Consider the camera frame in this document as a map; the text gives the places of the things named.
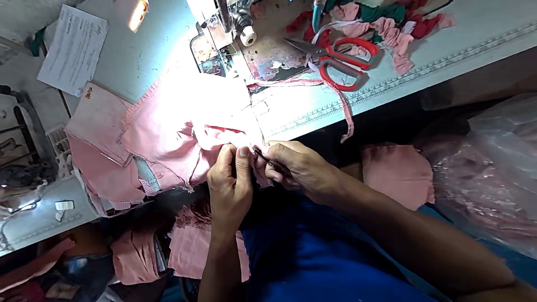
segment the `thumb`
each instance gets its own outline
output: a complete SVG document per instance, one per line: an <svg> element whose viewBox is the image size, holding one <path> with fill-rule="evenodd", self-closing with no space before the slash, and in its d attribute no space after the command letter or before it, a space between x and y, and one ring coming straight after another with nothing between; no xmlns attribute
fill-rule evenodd
<svg viewBox="0 0 537 302"><path fill-rule="evenodd" d="M280 143L270 146L263 155L269 160L274 160L284 164L288 168L293 168L303 158L303 154L292 150Z"/></svg>
<svg viewBox="0 0 537 302"><path fill-rule="evenodd" d="M237 149L235 164L237 170L236 188L240 190L250 189L252 187L252 180L250 178L250 149L248 147Z"/></svg>

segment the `person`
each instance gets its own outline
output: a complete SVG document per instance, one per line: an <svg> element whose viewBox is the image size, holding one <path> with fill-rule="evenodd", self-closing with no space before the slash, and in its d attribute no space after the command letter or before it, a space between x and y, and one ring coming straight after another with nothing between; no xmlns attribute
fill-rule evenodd
<svg viewBox="0 0 537 302"><path fill-rule="evenodd" d="M207 174L213 220L199 301L537 300L475 240L407 210L303 144L270 141L262 152L290 175L260 157L254 165L292 193L252 203L248 148L222 147ZM239 229L250 260L246 295Z"/></svg>

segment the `scissors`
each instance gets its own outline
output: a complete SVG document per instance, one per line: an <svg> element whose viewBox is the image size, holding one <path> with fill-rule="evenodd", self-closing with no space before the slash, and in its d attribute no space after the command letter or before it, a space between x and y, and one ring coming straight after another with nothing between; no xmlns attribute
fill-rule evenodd
<svg viewBox="0 0 537 302"><path fill-rule="evenodd" d="M304 40L295 40L285 38L287 42L293 45L295 48L300 49L303 52L309 53L314 56L319 57L319 72L321 73L321 78L330 84L334 85L341 91L355 91L357 90L368 78L361 70L367 70L371 68L372 64L359 59L352 55L347 55L343 53L336 52L332 46L326 48L318 47L315 44ZM371 42L359 38L343 38L337 40L334 43L334 46L340 46L343 44L353 44L356 46L361 46L365 48L371 54L371 57L379 53L379 49ZM354 65L361 70L354 69L347 64ZM356 82L351 86L344 86L336 83L330 75L328 74L327 67L332 66L336 70L341 71L342 73L356 78Z"/></svg>
<svg viewBox="0 0 537 302"><path fill-rule="evenodd" d="M289 169L287 167L285 167L283 164L277 162L277 161L273 161L273 160L269 160L268 158L264 157L263 156L263 153L261 152L261 150L257 147L254 147L253 148L253 151L259 156L261 157L262 159L264 159L267 164L269 166L271 166L272 168L274 168L274 170L276 170L277 172L280 172L282 175L284 176L291 176L291 171L289 171Z"/></svg>

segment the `fingernail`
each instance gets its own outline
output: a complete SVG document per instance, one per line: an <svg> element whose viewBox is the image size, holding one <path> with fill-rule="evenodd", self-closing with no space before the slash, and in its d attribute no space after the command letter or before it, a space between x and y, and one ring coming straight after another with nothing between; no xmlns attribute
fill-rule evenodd
<svg viewBox="0 0 537 302"><path fill-rule="evenodd" d="M248 147L241 147L239 150L238 150L238 154L240 156L247 156L248 153L250 152L250 149Z"/></svg>

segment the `red-handled scissors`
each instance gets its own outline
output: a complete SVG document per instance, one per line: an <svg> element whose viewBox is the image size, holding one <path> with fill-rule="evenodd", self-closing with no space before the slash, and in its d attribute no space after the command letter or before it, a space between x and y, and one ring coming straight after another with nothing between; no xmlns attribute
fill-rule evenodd
<svg viewBox="0 0 537 302"><path fill-rule="evenodd" d="M369 62L366 62L355 56L336 52L332 46L321 48L315 44L312 44L304 40L295 40L295 39L289 39L289 38L285 38L285 40L303 52L309 53L314 56L318 56L319 57L319 71L321 73L321 78L333 84L341 91L355 91L359 88L360 85L363 85L363 83L367 80L367 75L365 75L361 70L354 69L347 64L354 65L356 67L359 67L362 70L367 70L372 66L371 64L369 64ZM379 52L379 49L373 43L366 41L364 39L343 38L343 39L337 40L334 43L334 46L336 47L336 46L340 46L343 44L353 44L356 46L361 46L370 53L371 57L377 55L377 53ZM330 75L328 74L328 71L326 70L328 66L332 66L335 69L341 71L342 73L356 78L356 82L352 84L351 86L344 86L344 85L336 83L334 80L332 80L332 78L330 78Z"/></svg>

